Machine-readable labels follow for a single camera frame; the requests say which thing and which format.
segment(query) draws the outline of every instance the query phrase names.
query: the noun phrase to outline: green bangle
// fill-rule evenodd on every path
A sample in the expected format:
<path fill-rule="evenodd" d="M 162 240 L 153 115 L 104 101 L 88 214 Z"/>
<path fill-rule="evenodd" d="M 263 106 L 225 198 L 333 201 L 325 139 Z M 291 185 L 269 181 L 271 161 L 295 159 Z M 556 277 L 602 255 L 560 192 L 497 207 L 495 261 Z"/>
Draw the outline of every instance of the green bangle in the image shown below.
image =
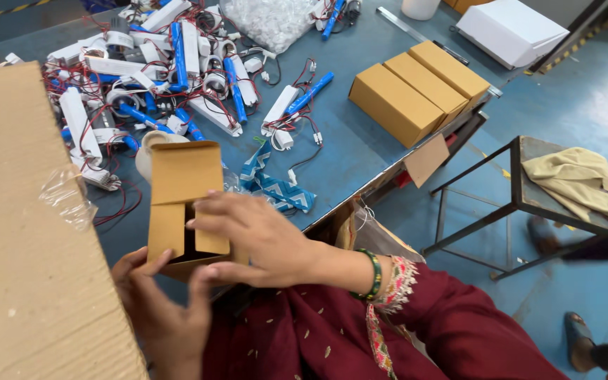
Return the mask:
<path fill-rule="evenodd" d="M 379 293 L 379 287 L 382 285 L 382 266 L 379 264 L 377 256 L 367 249 L 359 248 L 356 251 L 363 252 L 372 261 L 372 266 L 374 267 L 374 282 L 372 283 L 372 289 L 366 295 L 353 293 L 352 291 L 350 291 L 350 294 L 353 298 L 360 299 L 361 301 L 371 301 L 377 293 Z"/>

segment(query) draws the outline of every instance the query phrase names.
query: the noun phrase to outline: maroon kurta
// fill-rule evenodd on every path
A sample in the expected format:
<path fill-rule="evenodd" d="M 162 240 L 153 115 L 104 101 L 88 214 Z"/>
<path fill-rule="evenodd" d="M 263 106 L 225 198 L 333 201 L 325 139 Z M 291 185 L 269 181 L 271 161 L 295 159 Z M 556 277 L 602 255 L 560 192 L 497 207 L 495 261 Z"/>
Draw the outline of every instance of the maroon kurta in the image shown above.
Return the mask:
<path fill-rule="evenodd" d="M 394 270 L 374 306 L 392 325 L 374 319 L 380 331 L 374 330 L 374 312 L 342 289 L 264 290 L 238 318 L 214 316 L 203 378 L 567 379 L 484 291 L 402 260 L 394 263 L 406 271 Z M 393 327 L 401 324 L 426 344 L 437 366 Z"/>

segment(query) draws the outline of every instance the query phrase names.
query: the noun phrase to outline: beige cloth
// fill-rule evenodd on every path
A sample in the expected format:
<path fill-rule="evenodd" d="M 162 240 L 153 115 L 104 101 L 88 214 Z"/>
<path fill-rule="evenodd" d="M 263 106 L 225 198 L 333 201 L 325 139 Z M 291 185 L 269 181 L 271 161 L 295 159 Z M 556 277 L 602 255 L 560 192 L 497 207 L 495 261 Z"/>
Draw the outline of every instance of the beige cloth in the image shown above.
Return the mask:
<path fill-rule="evenodd" d="M 529 179 L 589 222 L 590 211 L 608 216 L 608 162 L 584 148 L 570 148 L 522 163 Z"/>

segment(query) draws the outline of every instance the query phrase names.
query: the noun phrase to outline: blue table surface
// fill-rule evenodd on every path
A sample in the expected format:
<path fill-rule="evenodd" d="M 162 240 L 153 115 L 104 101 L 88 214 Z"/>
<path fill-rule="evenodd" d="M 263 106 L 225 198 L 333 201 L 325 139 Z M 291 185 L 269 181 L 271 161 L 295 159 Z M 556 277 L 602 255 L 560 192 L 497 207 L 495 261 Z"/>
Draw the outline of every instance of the blue table surface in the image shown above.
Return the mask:
<path fill-rule="evenodd" d="M 417 44 L 409 35 L 377 14 L 377 7 L 385 7 L 427 38 L 437 40 L 469 59 L 469 67 L 496 87 L 502 88 L 518 74 L 517 70 L 508 71 L 503 68 L 484 51 L 450 31 L 450 26 L 455 25 L 461 15 L 447 4 L 440 5 L 433 19 L 415 21 L 401 14 L 400 3 L 397 0 L 365 0 L 363 13 L 354 27 L 333 34 L 327 42 L 321 40 L 321 33 L 315 29 L 302 36 L 279 56 L 283 80 L 278 86 L 270 88 L 258 78 L 257 87 L 263 102 L 258 112 L 249 117 L 242 136 L 230 137 L 204 118 L 194 117 L 206 138 L 221 144 L 224 162 L 232 171 L 239 173 L 242 164 L 259 147 L 253 137 L 262 137 L 259 133 L 261 121 L 283 87 L 297 79 L 305 59 L 312 57 L 316 60 L 318 78 L 328 71 L 334 73 L 333 82 L 315 98 L 311 113 L 322 133 L 324 148 L 314 160 L 295 169 L 300 186 L 317 195 L 309 213 L 298 212 L 291 217 L 300 229 L 305 229 L 325 215 L 408 152 L 408 149 L 348 99 L 356 74 Z M 105 12 L 95 18 L 104 21 L 113 15 L 113 12 Z M 48 53 L 96 33 L 95 26 L 75 20 L 0 43 L 0 58 L 9 52 L 15 52 L 25 61 L 36 59 L 43 62 Z M 278 76 L 275 62 L 269 60 L 266 70 L 273 82 Z M 304 129 L 295 137 L 294 147 L 291 151 L 274 151 L 265 169 L 266 174 L 287 179 L 287 169 L 293 163 L 308 158 L 316 151 L 310 127 L 304 120 L 298 125 Z M 142 190 L 142 203 L 121 220 L 113 220 L 97 227 L 97 232 L 106 253 L 122 254 L 147 243 L 150 189 L 134 169 L 132 158 L 121 154 L 118 159 L 121 167 L 116 174 L 132 181 Z M 137 193 L 133 189 L 127 189 L 127 195 L 129 205 L 137 199 Z M 106 193 L 91 189 L 89 198 L 100 207 L 99 215 L 113 214 L 122 203 L 118 191 Z"/>

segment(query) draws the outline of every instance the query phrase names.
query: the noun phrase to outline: zigzag pattern cloth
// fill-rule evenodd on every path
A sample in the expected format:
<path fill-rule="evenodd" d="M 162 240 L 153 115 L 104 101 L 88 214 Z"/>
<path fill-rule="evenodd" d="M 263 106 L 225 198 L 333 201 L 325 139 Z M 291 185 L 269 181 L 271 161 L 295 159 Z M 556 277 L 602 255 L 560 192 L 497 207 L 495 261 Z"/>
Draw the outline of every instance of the zigzag pattern cloth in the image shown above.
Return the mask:
<path fill-rule="evenodd" d="M 278 202 L 274 205 L 278 211 L 297 208 L 308 212 L 314 206 L 315 194 L 306 191 L 286 180 L 265 175 L 262 170 L 271 156 L 271 144 L 265 142 L 258 151 L 243 164 L 241 169 L 241 186 L 253 195 L 269 195 Z"/>

